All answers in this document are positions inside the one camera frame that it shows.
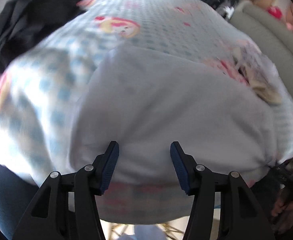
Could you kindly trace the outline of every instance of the blue rubber gripper pad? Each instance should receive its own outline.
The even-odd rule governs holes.
[[[101,179],[101,193],[103,194],[110,185],[110,181],[112,179],[112,175],[115,169],[115,165],[119,158],[119,144],[115,144],[112,152],[104,166],[104,169],[102,171],[102,179]]]
[[[181,160],[181,157],[180,157],[178,150],[176,149],[174,143],[171,143],[170,155],[171,155],[171,159],[173,162],[175,172],[177,174],[177,177],[178,177],[178,180],[180,183],[180,187],[188,195],[190,193],[188,172],[187,172],[187,170]]]

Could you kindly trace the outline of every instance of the bedding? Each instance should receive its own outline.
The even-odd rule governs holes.
[[[88,11],[0,77],[0,163],[41,185],[120,144],[101,219],[154,224],[189,215],[169,155],[178,140],[249,186],[277,159],[274,113],[235,70],[252,44],[199,0],[84,0]]]

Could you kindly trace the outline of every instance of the black fabric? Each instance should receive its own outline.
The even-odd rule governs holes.
[[[0,229],[7,239],[13,233],[39,188],[0,165]]]
[[[84,13],[81,0],[11,0],[0,13],[0,73],[17,56]]]

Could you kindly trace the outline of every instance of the folded white fabric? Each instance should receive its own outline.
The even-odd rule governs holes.
[[[246,65],[247,69],[252,69],[257,76],[254,77],[258,80],[256,83],[265,85],[257,94],[264,100],[270,99],[277,135],[277,161],[282,163],[293,158],[293,98],[279,77],[276,66],[251,44],[235,49],[234,57],[238,61],[237,66]]]
[[[107,221],[189,215],[192,198],[181,197],[173,141],[212,171],[237,170],[251,185],[276,158],[272,111],[249,87],[204,64],[125,44],[93,73],[72,127],[70,170],[92,163],[111,140],[120,145],[111,190],[97,198]]]

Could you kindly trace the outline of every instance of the blue jeans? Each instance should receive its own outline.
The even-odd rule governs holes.
[[[38,189],[0,165],[0,229],[8,240]]]

